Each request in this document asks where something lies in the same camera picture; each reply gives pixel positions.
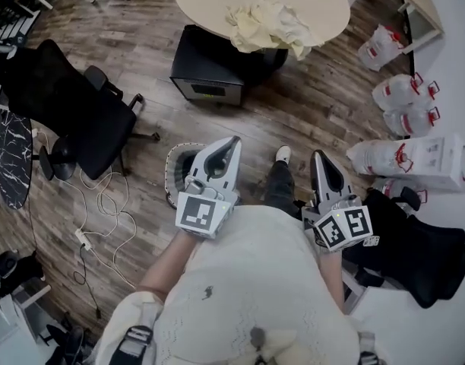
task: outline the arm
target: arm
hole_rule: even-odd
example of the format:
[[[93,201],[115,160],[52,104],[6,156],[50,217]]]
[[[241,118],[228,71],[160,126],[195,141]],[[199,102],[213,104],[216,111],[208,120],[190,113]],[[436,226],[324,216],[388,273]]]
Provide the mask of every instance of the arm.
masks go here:
[[[318,256],[318,269],[337,306],[344,312],[342,252],[320,254]]]
[[[197,245],[197,238],[180,230],[136,288],[153,292],[162,301],[182,276],[185,264]]]

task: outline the black pants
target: black pants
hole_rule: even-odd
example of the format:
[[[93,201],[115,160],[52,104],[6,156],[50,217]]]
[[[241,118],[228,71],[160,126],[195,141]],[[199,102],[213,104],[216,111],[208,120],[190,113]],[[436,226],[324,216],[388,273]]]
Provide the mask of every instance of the black pants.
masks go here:
[[[302,219],[302,213],[295,205],[295,181],[285,161],[277,161],[268,174],[264,205],[275,207],[295,219]]]

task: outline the person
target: person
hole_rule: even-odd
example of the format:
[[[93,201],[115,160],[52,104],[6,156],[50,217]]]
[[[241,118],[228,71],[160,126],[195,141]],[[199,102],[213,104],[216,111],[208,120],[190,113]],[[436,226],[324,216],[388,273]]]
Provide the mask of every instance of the person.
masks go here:
[[[216,240],[175,235],[116,307],[98,365],[118,347],[140,355],[123,344],[135,325],[153,331],[146,365],[359,362],[359,336],[343,314],[341,253],[315,251],[305,238],[290,156],[278,150],[264,205],[236,207]]]

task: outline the power strip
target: power strip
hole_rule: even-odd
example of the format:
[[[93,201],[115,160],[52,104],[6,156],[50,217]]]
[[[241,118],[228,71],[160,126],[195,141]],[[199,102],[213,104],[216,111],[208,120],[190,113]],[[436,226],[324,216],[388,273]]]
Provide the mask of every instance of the power strip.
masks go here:
[[[82,230],[80,228],[76,229],[74,234],[79,239],[79,241],[81,242],[81,245],[84,244],[84,248],[87,251],[89,251],[89,250],[91,250],[93,248],[92,245],[90,244],[88,238],[84,235],[84,233],[82,232]]]

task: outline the shoe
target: shoe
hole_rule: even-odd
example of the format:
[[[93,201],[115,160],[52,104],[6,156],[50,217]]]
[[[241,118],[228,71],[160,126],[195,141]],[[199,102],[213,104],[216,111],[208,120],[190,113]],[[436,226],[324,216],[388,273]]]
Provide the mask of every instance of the shoe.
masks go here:
[[[289,146],[282,146],[277,151],[277,161],[284,161],[288,165],[290,157],[292,156],[292,149]]]

